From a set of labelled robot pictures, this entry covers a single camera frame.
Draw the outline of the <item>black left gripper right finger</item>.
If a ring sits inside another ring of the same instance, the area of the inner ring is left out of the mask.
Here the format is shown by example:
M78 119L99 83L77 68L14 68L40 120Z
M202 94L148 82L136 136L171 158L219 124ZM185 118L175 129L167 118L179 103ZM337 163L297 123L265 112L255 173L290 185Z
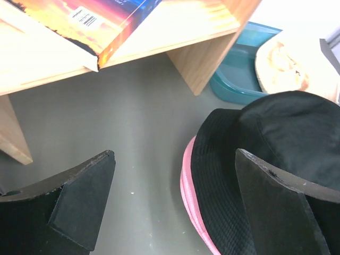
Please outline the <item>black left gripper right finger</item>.
M243 149L235 169L257 254L339 254L339 191Z

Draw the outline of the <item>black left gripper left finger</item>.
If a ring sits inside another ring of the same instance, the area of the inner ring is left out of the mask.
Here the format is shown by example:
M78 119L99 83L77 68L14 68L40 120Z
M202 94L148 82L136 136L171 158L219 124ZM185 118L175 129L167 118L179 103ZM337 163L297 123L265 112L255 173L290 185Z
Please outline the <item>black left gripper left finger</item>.
M1 254L89 254L109 196L115 154L1 194Z

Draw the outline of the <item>black hat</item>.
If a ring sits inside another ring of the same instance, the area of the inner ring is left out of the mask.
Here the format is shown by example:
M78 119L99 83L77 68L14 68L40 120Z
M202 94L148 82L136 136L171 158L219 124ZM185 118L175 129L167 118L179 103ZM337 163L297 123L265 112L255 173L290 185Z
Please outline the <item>black hat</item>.
M191 174L206 230L220 254L257 254L235 169L238 149L339 191L339 106L281 92L242 109L215 109L200 127Z

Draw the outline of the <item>beige bucket hat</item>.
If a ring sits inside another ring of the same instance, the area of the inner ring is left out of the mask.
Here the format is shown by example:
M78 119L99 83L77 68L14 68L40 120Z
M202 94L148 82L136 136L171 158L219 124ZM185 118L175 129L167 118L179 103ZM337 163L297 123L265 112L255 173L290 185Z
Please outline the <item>beige bucket hat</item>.
M305 91L339 104L339 73L319 38L282 31L259 47L254 65L262 92Z

